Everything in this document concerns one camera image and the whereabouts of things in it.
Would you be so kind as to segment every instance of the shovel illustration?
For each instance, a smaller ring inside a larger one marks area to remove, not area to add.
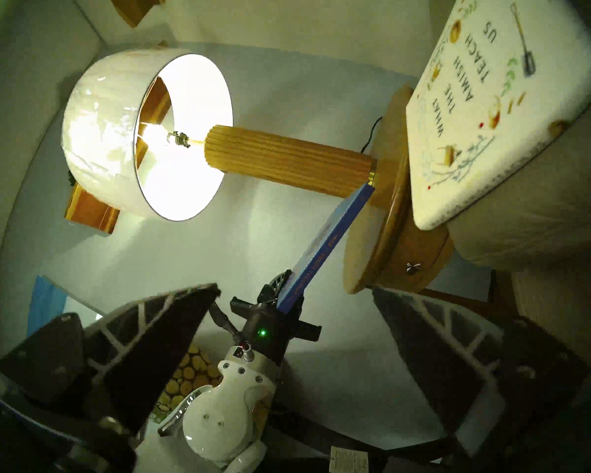
[[[521,28],[521,23],[519,21],[519,15],[517,13],[517,4],[512,3],[510,5],[510,10],[514,15],[514,19],[517,21],[517,28],[519,29],[519,35],[521,36],[521,42],[523,43],[523,76],[528,78],[532,76],[536,72],[536,64],[534,64],[534,56],[532,52],[527,49],[525,46],[525,37],[523,37],[523,29]]]

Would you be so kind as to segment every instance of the white lamp shade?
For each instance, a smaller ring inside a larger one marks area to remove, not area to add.
[[[140,109],[160,77],[171,97],[174,129],[196,141],[170,145],[161,127],[143,140],[149,146],[136,169]],[[72,90],[62,131],[68,167],[99,200],[141,216],[187,220],[219,189],[223,173],[203,155],[214,125],[232,125],[226,81],[208,58],[184,49],[148,49],[113,54],[92,65]]]

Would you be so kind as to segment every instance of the fluted wooden column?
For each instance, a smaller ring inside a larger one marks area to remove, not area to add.
[[[368,181],[373,159],[358,152],[238,127],[215,125],[205,140],[208,164],[341,198]]]

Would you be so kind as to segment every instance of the book cover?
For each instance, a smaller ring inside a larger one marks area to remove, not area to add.
[[[324,227],[318,232],[309,248],[292,269],[291,276],[289,276],[278,297],[277,307],[279,311],[287,313],[291,310],[298,297],[302,295],[313,276],[319,271],[328,255],[333,251],[350,227],[350,224],[354,222],[363,206],[370,199],[373,191],[372,186],[364,184],[337,206]]]
[[[567,0],[457,0],[407,105],[417,227],[508,179],[590,102],[591,33]]]

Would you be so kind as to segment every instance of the power cord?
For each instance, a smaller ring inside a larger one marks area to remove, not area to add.
[[[363,146],[361,148],[361,153],[363,154],[363,151],[365,151],[365,148],[368,146],[368,144],[370,144],[370,141],[372,140],[372,134],[374,133],[374,128],[376,127],[376,124],[379,123],[379,121],[382,119],[383,117],[379,117],[377,119],[377,121],[374,123],[374,125],[372,126],[372,130],[370,131],[370,138],[368,139],[368,141],[365,143],[365,146]]]

